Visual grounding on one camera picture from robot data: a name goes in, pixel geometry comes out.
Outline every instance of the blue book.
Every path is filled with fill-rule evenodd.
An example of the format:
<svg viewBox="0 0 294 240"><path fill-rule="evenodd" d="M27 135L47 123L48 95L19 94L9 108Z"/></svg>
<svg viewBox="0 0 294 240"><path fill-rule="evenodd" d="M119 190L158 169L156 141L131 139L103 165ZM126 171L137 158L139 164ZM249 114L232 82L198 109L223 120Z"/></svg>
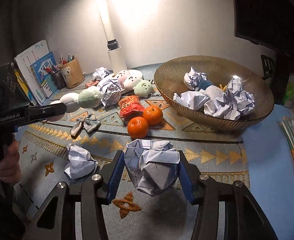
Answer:
<svg viewBox="0 0 294 240"><path fill-rule="evenodd" d="M57 66L57 64L52 52L48 53L32 64L34 75L36 76L36 79L42 87L42 91L46 97L50 97L52 93L57 90L57 85L53 76L47 73L45 68L49 68L52 70L52 72L55 72L55 66Z"/></svg>

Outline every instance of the patterned tablecloth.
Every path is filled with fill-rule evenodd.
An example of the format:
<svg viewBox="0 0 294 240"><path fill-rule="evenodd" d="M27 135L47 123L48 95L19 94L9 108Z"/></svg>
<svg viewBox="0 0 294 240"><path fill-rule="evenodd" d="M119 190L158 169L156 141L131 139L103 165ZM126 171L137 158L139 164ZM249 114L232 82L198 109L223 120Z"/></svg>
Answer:
<svg viewBox="0 0 294 240"><path fill-rule="evenodd" d="M142 71L144 79L154 84L153 73L159 65L137 69ZM89 79L90 76L86 76L85 82ZM80 93L85 88L84 83L72 90L62 89L56 92L46 103L58 100L71 91ZM185 153L190 163L217 181L233 183L242 180L250 187L247 158L239 134L218 132L178 115L157 90L152 97L141 100L141 103L145 107L158 105L164 114L163 122L150 129L147 139L169 140L176 149ZM90 134L82 130L73 139L70 130L76 118L90 113L96 114L101 126ZM15 196L27 217L33 218L58 182L66 181L69 184L63 172L68 163L66 145L74 143L87 149L98 161L99 172L104 164L112 161L117 150L122 150L126 143L132 141L126 123L119 116L118 106L107 106L80 108L76 112L65 114L58 122L38 122L22 127L16 135L20 143L22 179L15 186ZM78 225L79 206L80 204L76 206ZM179 180L162 195L150 197L134 188L124 169L116 198L109 206L103 206L103 212L109 239L190 239L197 206L191 206L186 201ZM223 239L223 208L220 210L220 218L218 239Z"/></svg>

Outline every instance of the green plush toy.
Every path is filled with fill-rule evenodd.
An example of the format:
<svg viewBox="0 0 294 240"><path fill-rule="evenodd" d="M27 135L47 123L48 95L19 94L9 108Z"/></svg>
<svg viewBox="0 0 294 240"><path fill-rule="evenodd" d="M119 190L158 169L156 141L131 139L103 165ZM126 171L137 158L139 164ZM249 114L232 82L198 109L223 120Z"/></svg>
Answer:
<svg viewBox="0 0 294 240"><path fill-rule="evenodd" d="M147 98L154 88L151 83L147 80L140 81L134 88L134 93L140 98Z"/></svg>
<svg viewBox="0 0 294 240"><path fill-rule="evenodd" d="M103 97L103 93L100 92L99 88L91 86L82 92L78 97L78 105L82 108L93 108L100 104L100 100Z"/></svg>

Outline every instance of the orange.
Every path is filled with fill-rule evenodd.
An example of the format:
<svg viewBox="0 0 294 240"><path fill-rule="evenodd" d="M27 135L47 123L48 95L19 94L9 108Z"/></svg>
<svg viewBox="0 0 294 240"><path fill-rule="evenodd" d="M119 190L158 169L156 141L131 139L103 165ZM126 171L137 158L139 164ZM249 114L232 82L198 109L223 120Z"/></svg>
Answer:
<svg viewBox="0 0 294 240"><path fill-rule="evenodd" d="M157 125L163 119L163 112L158 106L148 106L143 112L143 118L149 125Z"/></svg>
<svg viewBox="0 0 294 240"><path fill-rule="evenodd" d="M127 131L131 138L133 139L142 139L148 133L149 127L146 119L141 116L134 117L131 119L127 126Z"/></svg>

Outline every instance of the lamp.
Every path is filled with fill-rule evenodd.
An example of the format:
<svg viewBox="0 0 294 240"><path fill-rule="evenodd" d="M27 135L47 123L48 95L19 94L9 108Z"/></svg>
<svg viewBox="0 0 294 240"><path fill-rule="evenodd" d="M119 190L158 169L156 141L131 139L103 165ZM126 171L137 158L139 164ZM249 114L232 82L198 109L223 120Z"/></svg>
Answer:
<svg viewBox="0 0 294 240"><path fill-rule="evenodd" d="M107 52L111 63L111 68L114 74L117 74L119 71L127 69L127 66L121 52L121 47L118 46L118 42L115 38L115 34L111 26L107 2L106 0L96 1L98 4L100 18L102 19L103 28L107 39Z"/></svg>

